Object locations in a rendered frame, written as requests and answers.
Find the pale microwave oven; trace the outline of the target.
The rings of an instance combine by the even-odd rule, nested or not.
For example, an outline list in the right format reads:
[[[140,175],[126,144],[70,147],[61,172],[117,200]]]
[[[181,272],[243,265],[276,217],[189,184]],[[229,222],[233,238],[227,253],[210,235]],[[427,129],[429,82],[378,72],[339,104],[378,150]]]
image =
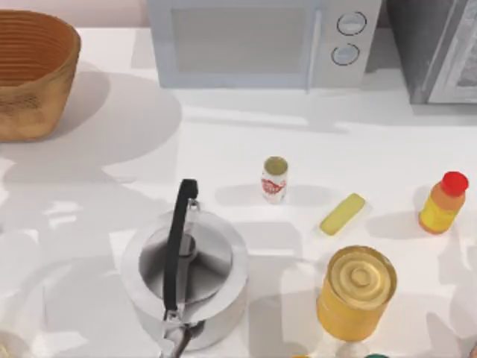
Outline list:
[[[357,87],[382,0],[147,0],[163,87]]]

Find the round microwave knob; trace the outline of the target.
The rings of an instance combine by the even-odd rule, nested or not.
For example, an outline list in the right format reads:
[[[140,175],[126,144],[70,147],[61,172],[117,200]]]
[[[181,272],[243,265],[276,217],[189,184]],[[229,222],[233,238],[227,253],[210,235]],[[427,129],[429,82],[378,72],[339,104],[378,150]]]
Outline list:
[[[337,66],[349,66],[354,64],[360,56],[360,49],[351,43],[337,46],[332,50],[331,59]]]
[[[345,13],[337,21],[337,29],[344,36],[360,34],[367,25],[366,16],[358,11]]]

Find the orange bottle with red cap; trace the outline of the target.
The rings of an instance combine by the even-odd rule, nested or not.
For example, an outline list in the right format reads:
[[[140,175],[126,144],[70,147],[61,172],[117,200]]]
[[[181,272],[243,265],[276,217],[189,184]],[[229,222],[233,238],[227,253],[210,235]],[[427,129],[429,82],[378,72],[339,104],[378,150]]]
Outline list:
[[[451,228],[466,200],[467,177],[457,171],[446,172],[436,183],[419,213],[422,229],[441,234]]]

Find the yellow butter stick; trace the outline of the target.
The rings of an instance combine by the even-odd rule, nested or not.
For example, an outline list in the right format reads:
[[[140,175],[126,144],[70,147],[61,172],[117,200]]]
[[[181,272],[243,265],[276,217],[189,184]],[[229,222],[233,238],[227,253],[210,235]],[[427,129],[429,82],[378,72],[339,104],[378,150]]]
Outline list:
[[[318,228],[327,236],[335,236],[364,209],[366,203],[357,193],[348,195],[324,217]]]

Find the brown woven basket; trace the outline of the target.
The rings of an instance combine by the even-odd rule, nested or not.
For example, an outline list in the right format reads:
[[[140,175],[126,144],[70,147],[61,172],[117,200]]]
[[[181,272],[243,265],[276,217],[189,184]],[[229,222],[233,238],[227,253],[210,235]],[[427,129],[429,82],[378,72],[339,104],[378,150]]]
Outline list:
[[[80,50],[79,33],[62,19],[0,9],[0,142],[40,139],[54,131]]]

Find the large yellow can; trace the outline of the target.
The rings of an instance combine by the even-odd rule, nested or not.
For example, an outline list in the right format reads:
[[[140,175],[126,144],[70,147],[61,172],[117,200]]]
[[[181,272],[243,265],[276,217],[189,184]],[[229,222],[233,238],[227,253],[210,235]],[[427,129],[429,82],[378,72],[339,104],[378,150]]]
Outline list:
[[[338,250],[328,262],[316,303],[323,329],[345,342],[375,331],[397,289],[397,273],[379,251],[362,245]]]

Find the red and white can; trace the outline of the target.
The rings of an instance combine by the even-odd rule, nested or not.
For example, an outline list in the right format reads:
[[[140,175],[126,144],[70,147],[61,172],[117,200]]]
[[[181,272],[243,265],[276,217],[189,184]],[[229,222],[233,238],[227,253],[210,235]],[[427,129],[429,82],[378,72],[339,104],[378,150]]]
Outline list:
[[[288,162],[280,156],[268,157],[262,169],[262,194],[272,204],[280,203],[287,192]]]

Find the microwave oven door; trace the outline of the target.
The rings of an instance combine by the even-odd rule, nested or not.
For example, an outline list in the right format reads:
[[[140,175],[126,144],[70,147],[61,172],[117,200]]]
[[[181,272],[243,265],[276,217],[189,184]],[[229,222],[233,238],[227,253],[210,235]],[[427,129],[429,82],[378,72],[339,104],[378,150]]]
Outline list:
[[[147,0],[162,87],[306,89],[323,0]]]

